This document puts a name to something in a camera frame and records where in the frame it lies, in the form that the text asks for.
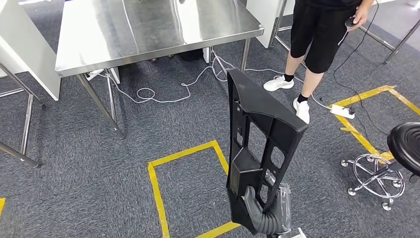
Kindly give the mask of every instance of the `black cable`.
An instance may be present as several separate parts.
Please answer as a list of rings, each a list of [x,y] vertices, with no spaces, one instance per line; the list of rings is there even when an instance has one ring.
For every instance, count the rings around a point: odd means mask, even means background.
[[[335,73],[336,73],[336,71],[339,69],[339,68],[341,68],[341,66],[343,66],[346,62],[347,62],[347,60],[352,56],[352,54],[354,53],[354,52],[356,52],[358,49],[359,49],[359,47],[360,47],[360,45],[362,45],[362,43],[363,43],[363,41],[365,40],[365,37],[366,37],[366,35],[368,34],[368,31],[369,31],[369,29],[370,29],[370,27],[372,26],[372,23],[373,23],[373,21],[375,20],[375,17],[376,17],[376,14],[378,13],[378,10],[379,10],[379,3],[378,3],[378,1],[377,0],[375,0],[376,1],[376,5],[377,5],[377,7],[376,7],[376,11],[375,11],[375,14],[373,15],[373,18],[372,18],[372,21],[370,22],[370,24],[369,24],[369,26],[367,27],[367,30],[366,30],[366,32],[365,32],[365,34],[363,35],[363,37],[362,37],[362,40],[360,41],[360,43],[356,46],[356,48],[349,54],[349,56],[347,56],[347,58],[334,70],[334,72],[333,72],[333,77],[334,77],[334,81],[335,81],[335,83],[336,84],[338,84],[338,85],[340,85],[340,86],[342,86],[342,87],[344,87],[344,88],[347,88],[347,89],[350,89],[350,90],[352,90],[355,94],[353,95],[353,96],[356,96],[356,95],[358,95],[358,97],[359,97],[359,101],[360,101],[360,106],[363,108],[363,110],[366,112],[366,114],[367,114],[367,117],[369,118],[369,120],[370,120],[370,123],[373,125],[373,127],[375,127],[378,131],[380,131],[381,133],[383,133],[383,134],[385,134],[385,135],[388,135],[388,133],[385,133],[384,131],[382,131],[380,128],[378,128],[376,125],[375,125],[375,123],[372,121],[372,119],[370,118],[370,115],[369,115],[369,113],[368,113],[368,111],[366,110],[366,108],[363,106],[363,102],[362,102],[362,98],[361,98],[361,96],[360,96],[360,94],[355,90],[355,89],[353,89],[353,88],[351,88],[351,87],[349,87],[349,86],[347,86],[347,85],[344,85],[344,84],[341,84],[341,83],[339,83],[338,81],[337,81],[337,79],[336,79],[336,77],[335,77]],[[371,75],[372,75],[372,73],[375,71],[375,70],[377,70],[378,68],[379,68],[379,66],[380,66],[380,64],[379,65],[377,65],[371,72],[370,72],[370,74],[369,74],[369,77],[368,77],[368,79],[371,77]],[[372,144],[371,142],[370,142],[370,140],[369,140],[369,136],[368,136],[368,132],[367,132],[367,130],[366,130],[366,126],[362,123],[362,121],[358,118],[358,117],[356,117],[357,118],[357,120],[359,121],[359,123],[362,125],[362,127],[364,128],[364,131],[365,131],[365,135],[366,135],[366,140],[368,140],[368,142],[370,143],[370,144]],[[384,152],[384,151],[387,151],[387,150],[382,150],[382,149],[378,149],[378,148],[376,148],[376,147],[374,147],[376,150],[379,150],[379,151],[382,151],[382,152]]]

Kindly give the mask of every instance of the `yellow tape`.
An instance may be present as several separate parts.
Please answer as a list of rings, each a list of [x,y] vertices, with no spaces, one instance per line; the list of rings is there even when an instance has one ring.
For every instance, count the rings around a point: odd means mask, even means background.
[[[180,151],[178,153],[175,153],[175,154],[172,154],[172,155],[168,155],[166,157],[163,157],[163,158],[160,158],[160,159],[151,161],[150,163],[153,166],[158,166],[158,165],[164,164],[166,162],[169,162],[169,161],[178,159],[179,157],[183,157],[183,156],[186,156],[186,155],[191,155],[192,153],[195,153],[195,152],[197,152],[199,150],[204,150],[204,149],[210,148],[210,147],[213,146],[213,143],[214,143],[213,141],[209,141],[209,142],[207,142],[205,144],[198,145],[198,146],[195,146],[195,147],[192,147],[192,148],[189,148],[189,149]]]
[[[395,86],[388,86],[388,85],[384,85],[381,86],[379,88],[375,88],[372,90],[369,90],[367,92],[364,93],[360,93],[359,96],[353,96],[344,100],[341,100],[335,104],[340,105],[342,107],[345,107],[349,104],[352,104],[354,102],[358,102],[360,100],[369,98],[371,96],[374,96],[376,94],[379,94],[381,92],[385,92],[388,91],[390,92],[392,95],[394,95],[398,100],[400,100],[402,103],[404,103],[405,105],[407,105],[407,107],[409,107],[411,110],[413,110],[414,112],[416,112],[417,114],[420,115],[420,109],[415,106],[412,102],[410,102],[407,98],[405,98],[403,95],[401,95],[400,93],[398,93],[395,89]],[[340,117],[340,116],[336,116],[337,119],[345,126],[340,128],[343,131],[348,131],[350,133],[352,133],[354,135],[354,137],[369,151],[369,153],[371,154],[376,154],[379,155],[379,152],[368,142],[368,140],[366,140],[350,123],[346,118]],[[394,157],[392,156],[391,152],[387,151],[384,152],[382,154],[380,154],[380,156],[386,160],[390,160],[393,159]]]
[[[156,172],[155,172],[155,169],[153,168],[152,163],[148,163],[147,170],[149,171],[150,182],[152,183],[153,195],[155,198],[157,213],[159,215],[160,226],[162,227],[162,237],[169,238],[169,229],[168,229],[168,223],[166,221],[165,208],[163,206],[162,197],[159,191],[159,184],[157,182],[158,179],[156,178]]]
[[[360,100],[363,100],[363,99],[366,99],[366,98],[370,98],[371,96],[374,96],[374,95],[379,94],[381,92],[388,91],[389,89],[393,89],[394,87],[395,86],[384,85],[384,86],[381,86],[379,88],[375,88],[375,89],[369,90],[369,91],[364,92],[364,93],[359,93],[359,95],[355,95],[353,97],[343,99],[343,100],[338,101],[338,102],[336,102],[334,104],[339,105],[339,106],[342,106],[342,107],[345,107],[347,105],[350,105],[352,103],[358,102]]]
[[[227,174],[229,171],[229,165],[223,155],[223,152],[218,144],[218,142],[216,140],[212,140],[209,141],[205,144],[202,145],[198,145],[195,147],[192,147],[190,149],[186,149],[183,151],[180,151],[178,153],[172,154],[172,155],[168,155],[166,157],[151,161],[148,163],[147,169],[149,172],[149,177],[150,177],[150,181],[152,183],[152,188],[153,188],[153,195],[155,198],[155,203],[156,203],[156,207],[157,207],[157,213],[159,215],[159,220],[160,220],[160,225],[162,228],[162,237],[163,238],[169,238],[169,229],[168,229],[168,223],[166,220],[166,214],[165,214],[165,208],[163,205],[163,201],[162,201],[162,196],[160,195],[160,190],[159,190],[159,184],[158,184],[158,179],[156,177],[156,172],[154,167],[167,163],[169,161],[172,160],[176,160],[180,157],[186,156],[186,155],[190,155],[193,154],[197,151],[200,150],[204,150],[207,148],[213,147],[214,151],[216,152],[217,157],[219,158],[220,164],[223,167],[223,170],[225,171],[225,173]],[[199,235],[198,237],[200,238],[213,238],[216,237],[218,235],[221,235],[223,233],[226,233],[234,228],[237,228],[238,226],[240,226],[237,223],[233,223],[233,222],[228,222],[224,225],[221,225],[211,231],[208,231],[202,235]]]
[[[220,227],[217,227],[217,228],[215,228],[215,229],[213,229],[211,231],[208,231],[208,232],[206,232],[204,234],[201,234],[201,235],[197,236],[196,238],[214,238],[214,237],[219,236],[219,235],[221,235],[223,233],[226,233],[226,232],[228,232],[230,230],[233,230],[233,229],[235,229],[235,228],[237,228],[239,226],[240,225],[237,224],[237,223],[228,222],[228,223],[226,223],[224,225],[221,225]]]
[[[1,211],[3,210],[3,206],[5,202],[6,202],[5,197],[0,198],[0,217],[1,217]]]
[[[354,126],[350,124],[347,119],[337,115],[335,115],[335,117],[349,130],[350,133],[353,134],[353,136],[367,149],[367,151],[369,151],[369,153],[379,155],[378,151],[360,134],[359,131],[356,130],[356,128],[354,128]]]
[[[405,98],[403,95],[395,91],[395,89],[390,88],[389,92],[392,93],[392,95],[394,95],[395,97],[397,97],[405,105],[407,105],[407,107],[409,107],[411,110],[413,110],[414,112],[420,115],[420,109],[416,107],[412,102],[408,101],[408,99]]]
[[[222,153],[222,150],[221,150],[218,142],[216,140],[213,140],[213,141],[211,141],[211,143],[213,145],[214,151],[217,154],[217,157],[219,158],[220,164],[222,165],[224,172],[227,174],[228,171],[229,171],[229,165],[226,162],[226,159],[225,159],[225,157]]]

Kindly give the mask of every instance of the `shoe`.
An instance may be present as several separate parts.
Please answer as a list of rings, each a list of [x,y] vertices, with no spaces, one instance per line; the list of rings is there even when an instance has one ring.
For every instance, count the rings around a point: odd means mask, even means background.
[[[273,80],[268,81],[267,83],[264,84],[264,89],[270,92],[273,92],[279,88],[284,88],[284,89],[289,89],[292,88],[293,85],[295,85],[295,82],[290,81],[287,82],[286,79],[284,78],[284,76],[275,76]]]
[[[293,107],[296,110],[296,115],[304,121],[306,124],[309,124],[309,105],[307,101],[298,103],[298,98],[293,101]]]

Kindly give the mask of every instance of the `white cable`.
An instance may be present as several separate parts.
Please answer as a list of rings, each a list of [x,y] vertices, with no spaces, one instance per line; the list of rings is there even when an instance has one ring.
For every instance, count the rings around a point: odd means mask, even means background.
[[[216,71],[215,71],[215,69],[214,69],[214,62],[216,62],[216,59],[220,59],[221,61],[225,62],[226,64],[228,64],[229,66],[231,66],[232,68],[234,68],[234,66],[233,66],[232,64],[230,64],[230,63],[226,62],[224,59],[222,59],[222,58],[220,58],[220,57],[215,57],[215,58],[214,58],[214,60],[213,60],[213,63],[211,64],[211,66],[207,66],[206,68],[204,68],[204,69],[203,69],[203,71],[201,71],[201,73],[198,75],[198,77],[196,78],[196,80],[195,80],[194,82],[189,83],[189,84],[181,83],[181,86],[184,86],[184,87],[186,87],[186,88],[187,88],[188,96],[183,97],[183,98],[180,98],[180,99],[177,99],[177,100],[160,101],[160,100],[155,99],[156,92],[155,92],[153,89],[150,89],[150,88],[141,88],[141,89],[137,90],[136,95],[137,95],[137,97],[138,97],[138,98],[143,99],[143,101],[136,101],[134,98],[132,98],[130,95],[128,95],[127,93],[125,93],[124,91],[122,91],[122,90],[119,88],[118,84],[115,82],[114,78],[113,78],[111,75],[108,75],[108,74],[107,74],[107,76],[108,76],[108,77],[110,77],[110,79],[114,82],[114,84],[115,84],[115,86],[116,86],[117,90],[118,90],[120,93],[122,93],[122,94],[124,94],[125,96],[127,96],[129,99],[131,99],[134,103],[145,103],[145,102],[150,101],[150,100],[153,100],[153,101],[158,102],[158,103],[176,103],[176,102],[179,102],[179,101],[185,100],[185,99],[187,99],[187,98],[189,98],[189,97],[191,96],[191,92],[190,92],[190,89],[189,89],[188,87],[189,87],[189,86],[191,86],[191,85],[193,85],[193,84],[195,84],[195,83],[197,83],[197,81],[199,80],[199,78],[201,77],[201,75],[202,75],[202,74],[203,74],[203,73],[204,73],[207,69],[209,69],[209,68],[211,68],[211,70],[212,70],[212,72],[213,72],[214,76],[216,77],[216,79],[218,79],[218,80],[219,80],[219,81],[221,81],[221,82],[226,82],[226,81],[227,81],[227,79],[220,79],[220,78],[218,77],[218,76],[219,76],[219,74],[220,74],[220,73],[222,73],[222,71],[220,71],[219,73],[216,73]],[[143,90],[149,90],[149,91],[151,91],[151,92],[153,93],[153,95],[152,95],[151,97],[146,97],[146,98],[145,98],[145,97],[142,97],[142,96],[140,96],[140,95],[139,95],[139,92],[140,92],[140,91],[143,91]]]
[[[202,74],[203,74],[203,73],[204,73],[207,69],[209,69],[209,68],[211,68],[211,70],[212,70],[212,72],[213,72],[213,74],[214,74],[214,76],[216,77],[216,79],[217,79],[217,80],[219,80],[220,82],[226,82],[226,81],[227,81],[227,79],[220,79],[220,78],[218,77],[218,76],[219,76],[219,74],[221,74],[223,71],[221,70],[220,72],[216,73],[216,71],[215,71],[215,69],[214,69],[214,63],[216,62],[216,59],[221,60],[222,62],[224,62],[225,64],[227,64],[228,66],[230,66],[230,67],[232,67],[232,68],[234,68],[234,67],[235,67],[235,66],[233,66],[231,63],[229,63],[229,62],[225,61],[224,59],[222,59],[221,57],[219,57],[219,56],[215,57],[215,58],[214,58],[214,60],[213,60],[213,63],[211,64],[211,66],[207,66],[207,67],[205,67],[205,68],[203,69],[203,71],[201,71],[201,73],[198,75],[198,77],[196,78],[196,80],[195,80],[194,82],[189,83],[189,84],[181,83],[181,86],[184,86],[184,87],[186,87],[186,88],[187,88],[188,96],[183,97],[183,98],[180,98],[180,99],[177,99],[177,100],[160,101],[160,100],[155,99],[156,92],[155,92],[153,89],[150,89],[150,88],[141,88],[141,89],[137,90],[136,95],[137,95],[137,97],[138,97],[138,98],[143,99],[143,101],[136,101],[134,98],[132,98],[130,95],[128,95],[127,93],[125,93],[124,91],[122,91],[122,90],[119,88],[118,84],[115,82],[114,78],[113,78],[111,75],[109,75],[109,77],[110,77],[110,78],[112,79],[112,81],[114,82],[114,85],[116,86],[117,90],[118,90],[120,93],[122,93],[122,94],[124,94],[125,96],[127,96],[129,99],[131,99],[134,103],[145,103],[145,102],[150,101],[150,100],[153,100],[153,101],[158,102],[158,103],[176,103],[176,102],[179,102],[179,101],[185,100],[185,99],[187,99],[187,98],[189,98],[189,97],[191,96],[191,92],[190,92],[190,89],[189,89],[188,87],[189,87],[189,86],[191,86],[191,85],[193,85],[193,84],[195,84],[195,83],[197,83],[197,81],[200,79],[201,75],[202,75]],[[255,72],[272,71],[272,72],[275,72],[275,73],[284,74],[283,72],[279,72],[279,71],[276,71],[276,70],[271,69],[271,68],[265,68],[265,69],[252,69],[252,68],[247,68],[245,71],[255,71]],[[296,80],[298,80],[299,82],[303,83],[303,81],[302,81],[301,79],[299,79],[299,78],[297,78],[297,77],[295,77],[295,78],[296,78]],[[151,91],[151,92],[153,93],[153,95],[152,95],[151,97],[146,97],[146,98],[145,98],[145,97],[142,97],[142,96],[140,96],[140,95],[139,95],[139,92],[140,92],[140,91],[143,91],[143,90],[149,90],[149,91]],[[320,105],[321,107],[326,108],[326,109],[328,109],[328,110],[330,110],[330,109],[331,109],[330,107],[327,107],[327,106],[325,106],[324,104],[320,103],[318,100],[316,100],[316,98],[315,98],[312,94],[311,94],[311,97],[312,97],[312,99],[313,99],[313,100],[314,100],[314,101],[315,101],[318,105]]]

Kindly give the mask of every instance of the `caster wheel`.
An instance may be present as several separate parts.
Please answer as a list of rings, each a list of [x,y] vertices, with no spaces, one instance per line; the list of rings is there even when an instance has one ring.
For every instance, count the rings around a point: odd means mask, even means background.
[[[417,177],[417,176],[415,176],[415,175],[411,175],[410,176],[410,179],[409,179],[409,182],[410,183],[415,183],[415,182],[417,182],[419,180],[419,177]]]
[[[356,195],[356,192],[354,192],[352,188],[349,188],[349,189],[347,190],[347,193],[348,193],[350,196],[355,196],[355,195]]]
[[[382,202],[382,208],[385,211],[390,211],[391,210],[391,207],[389,206],[389,204],[387,202]]]
[[[402,181],[401,180],[393,180],[392,185],[394,187],[401,187]]]
[[[348,165],[349,165],[349,163],[347,163],[347,161],[345,161],[345,160],[341,161],[341,166],[347,167]]]
[[[373,161],[375,161],[375,158],[372,158],[372,157],[370,157],[370,156],[367,156],[366,157],[366,160],[368,161],[368,162],[373,162]]]

